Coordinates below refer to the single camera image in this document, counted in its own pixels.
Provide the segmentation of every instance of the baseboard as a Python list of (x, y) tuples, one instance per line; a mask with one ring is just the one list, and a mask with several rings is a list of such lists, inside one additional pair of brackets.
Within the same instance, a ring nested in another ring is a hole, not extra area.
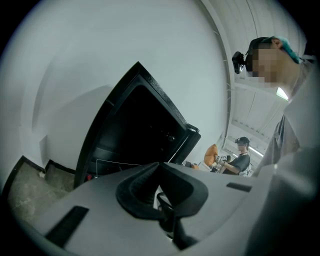
[(9, 192), (10, 192), (10, 188), (11, 188), (11, 185), (12, 183), (14, 182), (15, 180), (15, 177), (17, 176), (18, 174), (18, 171), (20, 170), (21, 166), (26, 163), (28, 164), (29, 166), (33, 167), (34, 169), (38, 170), (39, 172), (43, 172), (43, 173), (46, 173), (48, 168), (49, 168), (49, 165), (53, 165), (54, 167), (62, 170), (62, 171), (65, 171), (67, 173), (70, 173), (70, 174), (75, 174), (76, 171), (73, 170), (73, 169), (70, 169), (70, 168), (67, 168), (67, 167), (64, 167), (63, 165), (57, 163), (57, 162), (54, 162), (52, 161), (51, 159), (48, 161), (48, 163), (45, 165), (45, 168), (43, 167), (40, 167), (39, 165), (35, 164), (34, 162), (30, 161), (28, 158), (26, 158), (24, 155), (20, 157), (20, 159), (18, 160), (18, 162), (15, 164), (15, 166), (13, 167), (11, 173), (9, 174), (9, 177), (8, 179), (6, 180), (5, 184), (4, 184), (4, 187), (3, 187), (3, 190), (2, 190), (2, 193), (1, 193), (1, 200), (3, 201), (7, 201), (8, 199), (8, 195), (9, 195)]
[(51, 159), (49, 160), (49, 162), (48, 162), (47, 165), (48, 165), (48, 166), (49, 166), (49, 165), (53, 165), (55, 168), (60, 169), (60, 170), (62, 170), (62, 171), (65, 171), (65, 172), (67, 172), (67, 173), (76, 174), (76, 170), (67, 168), (67, 167), (65, 167), (65, 166), (63, 166), (63, 165), (61, 165), (61, 164), (59, 164), (59, 163), (57, 163), (57, 162), (55, 162), (55, 161), (52, 161)]

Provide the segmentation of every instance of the black vent slot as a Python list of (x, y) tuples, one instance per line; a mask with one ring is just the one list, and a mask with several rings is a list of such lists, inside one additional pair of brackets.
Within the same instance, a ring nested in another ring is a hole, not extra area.
[(233, 183), (233, 182), (228, 183), (226, 186), (228, 188), (232, 188), (232, 189), (235, 189), (235, 190), (241, 190), (241, 191), (244, 191), (244, 192), (250, 192), (250, 190), (252, 188), (252, 186), (247, 186), (247, 185)]
[(45, 237), (55, 245), (64, 247), (88, 211), (81, 206), (73, 207)]

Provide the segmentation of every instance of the ceiling light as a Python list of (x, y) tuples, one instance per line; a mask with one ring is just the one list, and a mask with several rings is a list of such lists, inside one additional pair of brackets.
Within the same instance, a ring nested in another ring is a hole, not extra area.
[(249, 149), (251, 149), (252, 151), (256, 152), (259, 156), (264, 157), (263, 154), (261, 154), (259, 151), (255, 150), (253, 147), (250, 147), (250, 146), (249, 146)]
[(285, 99), (286, 101), (288, 100), (288, 96), (286, 95), (284, 90), (282, 90), (281, 88), (278, 88), (278, 90), (276, 90), (276, 95), (278, 95), (279, 97)]

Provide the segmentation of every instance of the gray floor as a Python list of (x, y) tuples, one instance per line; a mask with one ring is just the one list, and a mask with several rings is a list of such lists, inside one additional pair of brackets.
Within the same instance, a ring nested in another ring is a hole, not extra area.
[(10, 188), (10, 208), (18, 218), (32, 225), (52, 204), (73, 190), (74, 178), (53, 165), (42, 178), (39, 171), (24, 163)]

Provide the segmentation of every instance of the black t-shirt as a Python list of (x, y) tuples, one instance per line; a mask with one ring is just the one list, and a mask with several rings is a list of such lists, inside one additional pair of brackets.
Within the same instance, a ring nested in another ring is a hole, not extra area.
[[(239, 157), (237, 157), (236, 159), (234, 159), (232, 162), (229, 163), (229, 165), (237, 167), (240, 173), (245, 171), (248, 168), (249, 164), (250, 164), (250, 156), (247, 153), (240, 154)], [(235, 174), (234, 172), (228, 169), (225, 169), (223, 173), (231, 174), (231, 175), (239, 175), (239, 174)]]

